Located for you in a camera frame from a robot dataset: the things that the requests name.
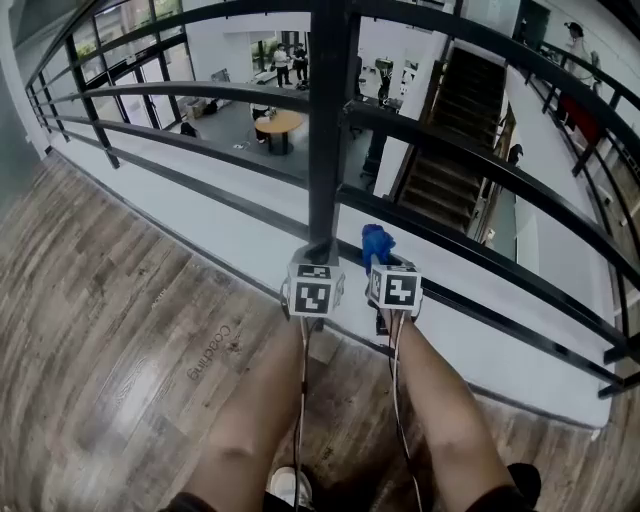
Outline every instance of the wooden floor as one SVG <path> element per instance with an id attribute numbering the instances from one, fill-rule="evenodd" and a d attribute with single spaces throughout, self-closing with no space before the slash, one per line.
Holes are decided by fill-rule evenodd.
<path id="1" fill-rule="evenodd" d="M 216 411 L 283 316 L 55 153 L 45 164 L 0 228 L 0 505 L 153 511 L 180 489 Z M 193 380 L 209 346 L 214 360 Z M 320 503 L 415 510 L 387 361 L 327 334 L 312 356 L 303 462 L 328 490 Z M 539 467 L 539 510 L 615 512 L 634 510 L 640 495 L 639 399 L 638 390 L 617 399 L 593 441 L 483 404 L 504 460 Z M 428 457 L 407 424 L 426 496 Z M 291 463 L 290 444 L 275 465 Z M 354 503 L 363 489 L 371 500 Z"/>

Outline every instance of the cable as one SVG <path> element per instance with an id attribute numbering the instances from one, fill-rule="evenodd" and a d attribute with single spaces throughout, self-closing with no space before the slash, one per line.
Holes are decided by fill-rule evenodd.
<path id="1" fill-rule="evenodd" d="M 405 459 L 407 461 L 407 465 L 409 466 L 409 473 L 411 474 L 411 478 L 413 479 L 413 485 L 416 489 L 416 497 L 418 499 L 418 509 L 422 512 L 422 499 L 420 498 L 420 488 L 418 487 L 418 480 L 413 474 L 409 458 L 409 446 L 407 445 L 407 438 L 404 435 L 404 429 L 402 428 L 402 423 L 400 422 L 400 409 L 398 407 L 398 357 L 400 355 L 400 340 L 402 335 L 402 326 L 404 325 L 404 313 L 400 317 L 400 325 L 398 327 L 398 332 L 396 334 L 396 343 L 395 343 L 395 355 L 393 358 L 393 407 L 396 412 L 396 424 L 397 428 L 400 432 L 400 438 L 402 440 L 402 446 L 405 452 Z M 392 331 L 389 331 L 389 338 L 391 338 Z"/>
<path id="2" fill-rule="evenodd" d="M 300 388 L 300 413 L 298 414 L 298 421 L 293 432 L 293 465 L 296 471 L 296 488 L 294 494 L 293 508 L 294 512 L 298 512 L 300 507 L 300 475 L 302 472 L 302 435 L 304 432 L 304 409 L 307 398 L 307 366 L 309 361 L 309 340 L 311 339 L 311 333 L 316 327 L 319 319 L 311 324 L 311 327 L 307 330 L 307 321 L 304 317 L 300 317 L 300 328 L 302 331 L 302 381 Z"/>

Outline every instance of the black metal railing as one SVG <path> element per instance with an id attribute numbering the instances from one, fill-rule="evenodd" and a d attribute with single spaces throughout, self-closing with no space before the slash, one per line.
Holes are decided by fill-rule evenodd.
<path id="1" fill-rule="evenodd" d="M 131 162 L 246 215 L 313 242 L 323 242 L 336 236 L 339 204 L 363 211 L 374 218 L 388 222 L 447 249 L 515 284 L 601 336 L 612 345 L 612 350 L 621 354 L 622 357 L 628 356 L 640 361 L 640 354 L 629 344 L 628 329 L 625 328 L 623 332 L 619 331 L 554 285 L 460 233 L 434 221 L 429 221 L 402 206 L 391 204 L 343 184 L 344 140 L 349 124 L 383 132 L 418 148 L 429 146 L 433 150 L 435 147 L 440 154 L 456 160 L 461 165 L 473 168 L 478 174 L 511 190 L 566 226 L 606 258 L 615 267 L 620 279 L 624 277 L 633 286 L 640 289 L 640 269 L 621 253 L 613 241 L 611 233 L 603 231 L 600 226 L 584 216 L 553 190 L 518 168 L 499 160 L 490 152 L 471 145 L 466 139 L 436 133 L 421 127 L 410 119 L 353 101 L 361 17 L 369 16 L 395 21 L 442 32 L 451 37 L 476 44 L 505 57 L 512 64 L 531 70 L 536 76 L 571 94 L 578 103 L 589 105 L 590 111 L 601 123 L 601 126 L 615 134 L 631 157 L 637 159 L 640 156 L 640 140 L 633 130 L 609 105 L 556 64 L 482 25 L 437 10 L 429 10 L 429 15 L 425 16 L 424 8 L 394 0 L 334 0 L 331 2 L 324 0 L 233 0 L 157 20 L 113 41 L 98 45 L 94 51 L 80 58 L 75 49 L 74 31 L 92 17 L 98 5 L 99 3 L 96 1 L 89 1 L 78 10 L 60 34 L 54 38 L 36 71 L 27 81 L 27 95 L 32 100 L 34 111 L 43 127 L 99 148 L 105 152 L 114 167 L 119 165 L 120 159 Z M 266 86 L 212 82 L 163 82 L 104 86 L 107 82 L 103 81 L 99 88 L 92 88 L 90 84 L 85 82 L 82 65 L 121 45 L 148 35 L 157 35 L 161 31 L 177 26 L 189 25 L 207 19 L 264 13 L 265 11 L 305 11 L 311 13 L 309 60 L 313 79 L 308 94 Z M 42 78 L 42 70 L 56 51 L 63 46 L 67 52 L 69 66 L 47 83 Z M 51 98 L 48 92 L 51 83 L 66 73 L 72 74 L 78 92 L 60 98 Z M 40 78 L 42 88 L 39 91 L 34 91 L 32 87 L 36 78 Z M 47 95 L 46 102 L 38 102 L 35 96 L 41 91 Z M 163 130 L 132 126 L 126 122 L 102 120 L 93 104 L 93 99 L 96 97 L 119 98 L 126 95 L 145 96 L 150 94 L 255 102 L 308 113 L 310 116 L 308 179 L 304 180 L 286 174 L 258 156 L 230 152 L 216 147 L 211 142 Z M 53 111 L 56 105 L 73 100 L 82 102 L 87 113 L 86 118 L 58 115 Z M 51 115 L 45 115 L 42 112 L 43 105 L 52 107 Z M 53 126 L 48 120 L 55 120 L 56 126 Z M 91 126 L 96 139 L 68 130 L 63 124 L 65 122 Z M 309 193 L 308 226 L 139 155 L 114 148 L 109 141 L 107 131 L 117 131 L 194 151 L 307 188 Z M 358 249 L 342 241 L 339 242 L 339 245 L 343 257 L 361 264 L 361 255 Z M 423 288 L 430 298 L 462 311 L 606 382 L 609 386 L 600 392 L 601 397 L 619 394 L 638 384 L 636 377 L 622 379 L 603 366 L 594 364 L 530 328 L 436 283 L 424 279 Z"/>
<path id="2" fill-rule="evenodd" d="M 609 101 L 609 106 L 612 110 L 618 107 L 620 99 L 626 99 L 633 107 L 640 111 L 640 98 L 636 96 L 632 91 L 630 91 L 626 86 L 618 82 L 613 77 L 604 73 L 601 69 L 596 67 L 590 62 L 586 62 L 575 55 L 567 52 L 561 48 L 553 46 L 549 43 L 542 42 L 540 44 L 539 51 L 545 55 L 545 57 L 551 60 L 558 60 L 560 67 L 564 68 L 567 63 L 572 62 L 575 66 L 579 66 L 583 68 L 588 73 L 591 74 L 591 77 L 595 81 L 599 81 L 601 83 L 607 84 L 612 89 L 612 97 Z M 634 162 L 627 156 L 626 152 L 623 151 L 623 148 L 616 141 L 615 137 L 612 136 L 612 132 L 610 132 L 606 128 L 601 128 L 598 133 L 598 142 L 589 142 L 587 146 L 583 148 L 579 148 L 576 142 L 573 140 L 571 134 L 567 130 L 567 127 L 562 123 L 560 119 L 558 119 L 556 112 L 551 108 L 553 100 L 561 101 L 561 93 L 563 91 L 558 91 L 555 85 L 547 83 L 546 81 L 541 81 L 541 83 L 536 84 L 536 80 L 534 79 L 533 73 L 529 72 L 527 74 L 527 82 L 529 82 L 532 88 L 536 91 L 536 93 L 540 96 L 540 98 L 544 101 L 542 111 L 543 113 L 548 113 L 553 119 L 556 125 L 560 128 L 560 133 L 563 135 L 565 140 L 567 141 L 568 146 L 573 151 L 576 157 L 576 164 L 573 169 L 574 176 L 578 176 L 582 174 L 589 187 L 591 192 L 591 197 L 596 204 L 596 208 L 598 214 L 601 219 L 601 223 L 607 231 L 608 235 L 612 238 L 614 237 L 612 223 L 607 215 L 607 208 L 604 205 L 604 202 L 601 198 L 601 194 L 596 186 L 594 179 L 589 171 L 589 164 L 595 158 L 600 165 L 600 169 L 604 173 L 607 178 L 608 183 L 611 186 L 611 190 L 618 203 L 620 204 L 620 209 L 622 210 L 622 215 L 624 216 L 625 223 L 621 223 L 621 225 L 627 226 L 627 230 L 629 232 L 629 237 L 631 239 L 633 248 L 634 248 L 634 258 L 638 259 L 640 257 L 640 236 L 638 235 L 638 230 L 633 220 L 633 216 L 631 213 L 631 209 L 627 203 L 626 198 L 624 197 L 623 191 L 615 179 L 609 164 L 603 158 L 600 149 L 598 148 L 599 142 L 601 140 L 608 140 L 611 143 L 612 148 L 617 152 L 618 158 L 621 162 L 623 162 L 626 171 L 629 173 L 629 176 L 632 178 L 632 183 L 635 184 L 638 191 L 640 191 L 640 176 L 638 175 L 637 166 Z M 548 90 L 541 91 L 539 86 L 546 86 Z M 594 93 L 597 94 L 597 89 L 594 87 Z M 626 336 L 629 336 L 629 314 L 627 309 L 627 289 L 624 286 L 623 276 L 616 269 L 615 278 L 617 282 L 617 289 L 619 295 L 620 302 L 620 316 L 622 321 L 623 332 Z M 619 350 L 610 351 L 607 354 L 606 360 L 607 362 L 615 362 L 624 357 Z"/>

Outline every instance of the black shorts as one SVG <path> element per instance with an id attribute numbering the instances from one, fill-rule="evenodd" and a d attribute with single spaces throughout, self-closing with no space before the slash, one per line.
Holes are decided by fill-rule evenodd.
<path id="1" fill-rule="evenodd" d="M 265 512 L 291 512 L 291 507 L 280 498 L 265 493 L 262 509 Z M 179 493 L 162 512 L 216 512 L 200 498 L 186 492 Z M 532 512 L 520 491 L 515 487 L 505 486 L 494 489 L 476 501 L 468 512 Z"/>

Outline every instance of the wooden table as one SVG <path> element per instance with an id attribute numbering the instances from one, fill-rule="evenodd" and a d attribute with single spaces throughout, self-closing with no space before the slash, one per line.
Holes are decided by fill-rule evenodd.
<path id="1" fill-rule="evenodd" d="M 268 137 L 269 151 L 280 155 L 290 153 L 293 150 L 293 145 L 289 144 L 289 132 L 291 130 L 295 130 L 302 124 L 302 116 L 297 112 L 292 112 L 290 110 L 278 110 L 276 115 L 273 116 L 268 123 L 261 123 L 260 119 L 256 119 L 256 130 L 268 133 L 269 135 L 282 134 L 282 152 L 277 153 L 274 150 L 271 137 Z"/>

